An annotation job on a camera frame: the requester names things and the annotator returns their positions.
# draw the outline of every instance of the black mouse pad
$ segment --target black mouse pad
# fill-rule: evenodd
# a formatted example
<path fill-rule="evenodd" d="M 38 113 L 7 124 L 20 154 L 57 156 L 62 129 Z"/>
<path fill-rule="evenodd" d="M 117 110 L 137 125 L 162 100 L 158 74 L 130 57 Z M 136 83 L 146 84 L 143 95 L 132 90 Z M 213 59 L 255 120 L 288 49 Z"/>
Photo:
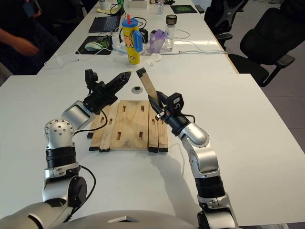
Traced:
<path fill-rule="evenodd" d="M 174 13 L 197 13 L 191 5 L 171 6 Z"/>
<path fill-rule="evenodd" d="M 85 45 L 89 42 L 96 42 L 99 43 L 103 46 L 103 48 L 107 48 L 109 50 L 112 50 L 112 39 L 111 36 L 104 36 L 104 37 L 96 37 L 96 36 L 91 36 L 91 37 L 87 37 L 86 40 L 81 44 L 81 46 L 78 49 L 78 52 L 76 52 L 75 54 L 90 54 L 90 55 L 94 55 L 95 53 L 97 53 L 99 50 L 97 51 L 87 51 L 85 50 Z M 109 55 L 111 54 L 111 51 L 108 51 L 107 49 L 104 49 L 102 51 L 100 51 L 97 55 Z"/>

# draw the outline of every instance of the yellow tumbler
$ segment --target yellow tumbler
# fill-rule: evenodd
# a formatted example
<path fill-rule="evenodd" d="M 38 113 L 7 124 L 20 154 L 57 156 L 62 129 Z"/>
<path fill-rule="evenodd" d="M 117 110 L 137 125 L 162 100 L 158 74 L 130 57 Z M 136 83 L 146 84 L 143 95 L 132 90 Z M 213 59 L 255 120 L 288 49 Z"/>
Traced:
<path fill-rule="evenodd" d="M 142 35 L 139 31 L 138 21 L 136 19 L 130 19 L 127 15 L 127 19 L 122 21 L 125 48 L 128 53 L 129 63 L 140 63 L 140 52 L 143 50 Z"/>

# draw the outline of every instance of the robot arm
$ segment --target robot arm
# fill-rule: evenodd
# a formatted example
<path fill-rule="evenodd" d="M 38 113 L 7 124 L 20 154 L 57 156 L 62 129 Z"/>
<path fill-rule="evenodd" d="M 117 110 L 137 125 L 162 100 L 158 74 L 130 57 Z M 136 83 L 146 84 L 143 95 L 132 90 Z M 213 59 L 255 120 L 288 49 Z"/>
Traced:
<path fill-rule="evenodd" d="M 131 72 L 121 73 L 109 83 L 99 82 L 92 70 L 85 71 L 89 95 L 77 101 L 44 128 L 47 168 L 44 170 L 42 203 L 32 204 L 0 220 L 1 229 L 44 229 L 68 221 L 86 201 L 87 185 L 79 177 L 75 130 L 83 129 L 105 106 L 117 100 L 115 94 L 128 82 Z"/>
<path fill-rule="evenodd" d="M 174 93 L 167 97 L 157 92 L 158 103 L 148 96 L 156 118 L 162 119 L 172 128 L 188 153 L 192 173 L 198 191 L 198 202 L 202 211 L 198 213 L 201 229 L 237 228 L 237 221 L 228 194 L 224 191 L 216 153 L 209 143 L 208 133 L 191 123 L 182 113 L 182 95 Z"/>

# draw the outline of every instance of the floor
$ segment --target floor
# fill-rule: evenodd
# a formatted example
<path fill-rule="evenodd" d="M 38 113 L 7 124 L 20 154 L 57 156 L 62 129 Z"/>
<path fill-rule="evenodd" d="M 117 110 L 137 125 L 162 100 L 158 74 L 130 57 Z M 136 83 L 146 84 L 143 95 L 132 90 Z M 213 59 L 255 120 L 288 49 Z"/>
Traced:
<path fill-rule="evenodd" d="M 211 0 L 193 0 L 206 9 Z M 249 0 L 244 12 L 237 13 L 230 33 L 233 39 L 226 41 L 228 53 L 243 55 L 239 43 L 243 36 L 253 28 L 264 12 L 270 7 L 279 7 L 278 0 Z M 279 74 L 265 87 L 261 88 L 273 107 L 281 116 L 298 144 L 305 152 L 305 42 L 290 51 L 289 55 L 295 57 L 295 62 Z M 272 66 L 264 66 L 269 72 Z M 286 225 L 277 225 L 272 229 L 285 229 Z M 305 222 L 288 224 L 289 229 L 304 229 Z M 243 227 L 245 229 L 261 229 L 261 226 Z"/>

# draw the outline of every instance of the laptop keyboard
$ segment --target laptop keyboard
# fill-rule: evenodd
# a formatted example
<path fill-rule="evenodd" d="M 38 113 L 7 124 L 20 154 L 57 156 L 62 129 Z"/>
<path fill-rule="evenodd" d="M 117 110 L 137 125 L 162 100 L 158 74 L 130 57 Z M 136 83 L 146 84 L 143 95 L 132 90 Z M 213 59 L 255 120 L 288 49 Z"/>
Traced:
<path fill-rule="evenodd" d="M 105 25 L 104 25 L 104 30 L 107 30 L 107 31 L 115 30 L 117 19 L 118 19 L 118 17 L 107 17 Z"/>

